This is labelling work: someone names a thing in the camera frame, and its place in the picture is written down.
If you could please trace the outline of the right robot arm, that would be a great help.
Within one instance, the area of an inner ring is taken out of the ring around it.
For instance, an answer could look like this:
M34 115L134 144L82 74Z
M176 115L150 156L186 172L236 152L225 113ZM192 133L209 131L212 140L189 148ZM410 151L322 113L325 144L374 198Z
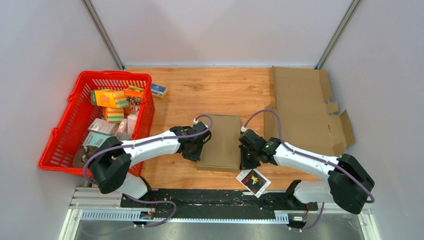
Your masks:
M250 160L291 167L320 179L319 182L302 180L285 195L286 205L293 210L311 202L335 203L358 215L365 204L375 202L371 194L374 180L350 154L327 156L314 153L275 137L265 140L251 129L244 130L238 140Z

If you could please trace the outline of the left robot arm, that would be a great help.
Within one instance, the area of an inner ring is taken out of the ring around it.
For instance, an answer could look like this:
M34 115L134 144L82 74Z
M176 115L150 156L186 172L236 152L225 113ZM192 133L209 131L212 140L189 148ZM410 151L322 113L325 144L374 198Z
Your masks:
M159 135L119 141L108 138L84 166L102 194L119 192L133 198L140 207L148 207L153 194L141 176L130 168L158 156L181 154L192 162L200 160L203 145L212 137L210 127L201 121L193 126L172 127Z

